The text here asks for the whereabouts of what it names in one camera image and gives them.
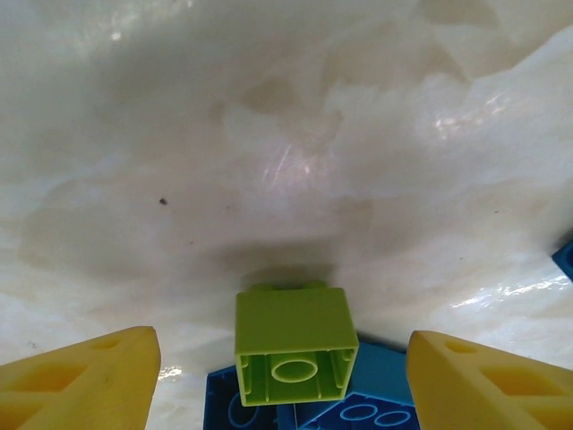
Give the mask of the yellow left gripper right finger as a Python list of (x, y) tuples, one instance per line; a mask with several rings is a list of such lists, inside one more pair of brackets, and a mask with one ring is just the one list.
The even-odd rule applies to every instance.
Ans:
[(407, 380), (423, 429), (570, 429), (570, 370), (436, 331), (414, 331)]

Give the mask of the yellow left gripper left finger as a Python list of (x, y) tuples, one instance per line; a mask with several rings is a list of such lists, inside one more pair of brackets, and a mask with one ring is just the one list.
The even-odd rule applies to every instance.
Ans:
[(159, 370), (150, 326), (13, 361), (1, 367), (1, 427), (143, 429)]

